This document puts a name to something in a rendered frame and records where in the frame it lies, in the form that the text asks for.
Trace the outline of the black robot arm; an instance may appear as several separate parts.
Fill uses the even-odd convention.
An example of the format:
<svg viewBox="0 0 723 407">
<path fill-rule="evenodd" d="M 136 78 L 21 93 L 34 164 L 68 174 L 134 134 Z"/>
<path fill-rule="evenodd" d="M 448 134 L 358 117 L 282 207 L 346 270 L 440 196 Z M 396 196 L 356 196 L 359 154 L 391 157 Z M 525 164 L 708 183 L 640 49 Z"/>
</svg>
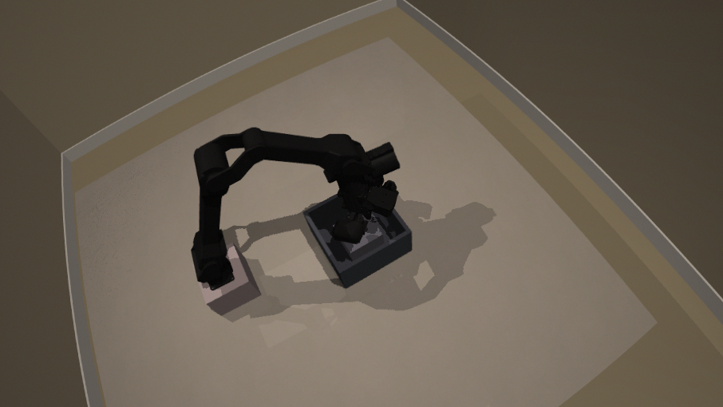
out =
<svg viewBox="0 0 723 407">
<path fill-rule="evenodd" d="M 226 151 L 244 148 L 229 167 Z M 191 249 L 198 282 L 208 283 L 211 290 L 233 281 L 231 263 L 220 225 L 221 198 L 230 185 L 240 181 L 261 160 L 296 164 L 315 164 L 324 169 L 328 181 L 338 182 L 345 194 L 355 194 L 365 187 L 365 177 L 373 180 L 399 169 L 400 162 L 390 142 L 367 152 L 346 134 L 328 134 L 323 138 L 266 132 L 257 127 L 238 134 L 223 134 L 199 148 L 194 161 L 200 183 L 200 230 Z M 397 186 L 388 180 L 379 188 L 369 184 L 362 209 L 390 217 L 395 207 Z M 213 287 L 213 289 L 212 289 Z"/>
</svg>

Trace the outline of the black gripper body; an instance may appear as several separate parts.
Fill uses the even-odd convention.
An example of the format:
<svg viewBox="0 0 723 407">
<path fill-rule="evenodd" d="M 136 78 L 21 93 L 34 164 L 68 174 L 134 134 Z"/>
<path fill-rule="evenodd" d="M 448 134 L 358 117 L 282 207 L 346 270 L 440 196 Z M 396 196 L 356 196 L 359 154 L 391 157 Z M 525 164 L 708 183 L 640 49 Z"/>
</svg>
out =
<svg viewBox="0 0 723 407">
<path fill-rule="evenodd" d="M 341 190 L 338 190 L 338 197 L 343 198 L 342 208 L 348 209 L 348 212 L 346 213 L 347 216 L 349 216 L 348 219 L 338 219 L 336 221 L 336 224 L 334 225 L 334 229 L 332 230 L 331 234 L 334 237 L 334 240 L 342 241 L 346 243 L 353 243 L 358 244 L 360 243 L 363 233 L 364 233 L 364 218 L 363 215 L 363 209 L 362 209 L 362 201 L 364 200 L 364 195 L 369 192 L 369 184 L 371 181 L 373 181 L 373 184 L 379 188 L 380 185 L 383 185 L 384 183 L 384 177 L 380 176 L 377 179 L 372 178 L 372 176 L 364 175 L 365 177 L 365 187 L 358 193 L 355 194 L 345 194 L 341 192 Z"/>
</svg>

